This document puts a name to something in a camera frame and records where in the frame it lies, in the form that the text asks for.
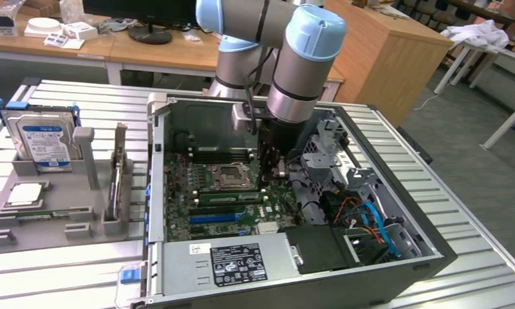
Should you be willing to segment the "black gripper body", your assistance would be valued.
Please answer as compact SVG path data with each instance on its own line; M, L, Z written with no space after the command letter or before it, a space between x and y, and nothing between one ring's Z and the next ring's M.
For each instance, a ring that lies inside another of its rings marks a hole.
M304 122L288 123L276 118L263 119L259 127L259 154L276 151L287 155L295 148Z

